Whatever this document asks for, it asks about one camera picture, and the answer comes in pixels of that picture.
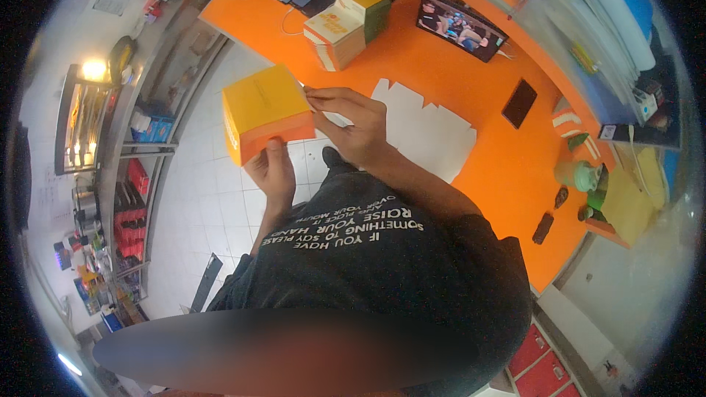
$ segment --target orange counter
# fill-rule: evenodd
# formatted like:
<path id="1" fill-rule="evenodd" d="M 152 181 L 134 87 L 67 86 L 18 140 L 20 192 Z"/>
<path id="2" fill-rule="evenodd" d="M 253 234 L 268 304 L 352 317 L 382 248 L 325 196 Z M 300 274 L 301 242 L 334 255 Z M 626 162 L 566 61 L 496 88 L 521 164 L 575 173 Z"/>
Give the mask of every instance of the orange counter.
<path id="1" fill-rule="evenodd" d="M 499 237 L 520 239 L 529 280 L 541 292 L 586 232 L 577 219 L 586 196 L 570 190 L 567 202 L 554 213 L 552 230 L 543 245 L 532 242 L 537 224 L 544 212 L 552 210 L 560 187 L 553 178 L 553 167 L 566 140 L 554 132 L 550 115 L 562 92 L 520 49 L 505 26 L 501 28 L 510 35 L 511 47 L 503 49 L 516 57 L 495 56 L 482 63 L 416 28 L 419 1 L 395 1 L 388 28 L 341 72 L 323 70 L 304 36 L 282 32 L 289 6 L 277 0 L 212 0 L 200 18 L 270 61 L 285 63 L 309 86 L 348 86 L 369 96 L 378 80 L 387 78 L 469 121 L 478 131 L 478 140 L 453 185 L 481 208 Z M 486 16 L 498 24 L 498 16 Z M 301 31 L 305 20 L 297 11 L 289 13 L 285 31 Z M 537 98 L 516 130 L 501 111 L 520 78 L 536 89 Z"/>

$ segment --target glass display case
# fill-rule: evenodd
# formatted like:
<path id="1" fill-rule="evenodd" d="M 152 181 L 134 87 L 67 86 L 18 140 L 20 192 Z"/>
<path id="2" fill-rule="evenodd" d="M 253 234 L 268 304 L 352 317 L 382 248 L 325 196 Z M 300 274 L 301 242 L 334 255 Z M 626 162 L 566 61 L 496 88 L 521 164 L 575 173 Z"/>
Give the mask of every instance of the glass display case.
<path id="1" fill-rule="evenodd" d="M 54 172 L 95 171 L 105 116 L 114 107 L 119 85 L 104 81 L 101 62 L 68 67 L 58 110 Z"/>

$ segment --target orange box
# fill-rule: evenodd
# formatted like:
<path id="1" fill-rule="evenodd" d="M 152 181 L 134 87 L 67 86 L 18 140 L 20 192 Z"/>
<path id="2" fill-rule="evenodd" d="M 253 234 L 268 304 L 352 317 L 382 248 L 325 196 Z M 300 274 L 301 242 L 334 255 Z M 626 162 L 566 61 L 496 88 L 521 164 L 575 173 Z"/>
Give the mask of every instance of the orange box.
<path id="1" fill-rule="evenodd" d="M 223 89 L 226 146 L 239 166 L 272 137 L 285 142 L 314 138 L 313 116 L 302 85 L 283 64 Z"/>

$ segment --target black shoe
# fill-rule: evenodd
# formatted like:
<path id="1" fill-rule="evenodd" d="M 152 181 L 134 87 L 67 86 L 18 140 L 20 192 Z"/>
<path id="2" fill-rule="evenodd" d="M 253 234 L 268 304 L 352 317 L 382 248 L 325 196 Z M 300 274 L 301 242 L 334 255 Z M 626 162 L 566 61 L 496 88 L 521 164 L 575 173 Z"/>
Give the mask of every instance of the black shoe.
<path id="1" fill-rule="evenodd" d="M 348 164 L 338 151 L 331 146 L 324 146 L 321 150 L 321 157 L 323 158 L 323 162 L 326 163 L 326 167 L 330 169 L 341 164 Z"/>

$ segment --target red cabinet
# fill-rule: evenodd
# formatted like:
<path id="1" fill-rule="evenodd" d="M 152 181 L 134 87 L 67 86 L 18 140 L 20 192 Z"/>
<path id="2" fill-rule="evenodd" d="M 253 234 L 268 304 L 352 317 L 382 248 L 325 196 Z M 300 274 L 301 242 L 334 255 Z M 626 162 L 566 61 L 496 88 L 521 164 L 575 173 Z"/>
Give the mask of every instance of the red cabinet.
<path id="1" fill-rule="evenodd" d="M 560 393 L 556 394 L 556 397 L 581 397 L 581 394 L 579 394 L 578 389 L 574 384 L 570 384 Z"/>
<path id="2" fill-rule="evenodd" d="M 536 325 L 532 324 L 525 341 L 507 366 L 510 374 L 513 377 L 517 377 L 518 374 L 530 367 L 547 350 L 549 350 L 549 344 L 544 340 L 544 336 L 539 332 Z"/>
<path id="3" fill-rule="evenodd" d="M 520 397 L 549 397 L 569 380 L 569 374 L 559 358 L 550 352 L 517 379 L 515 384 Z"/>

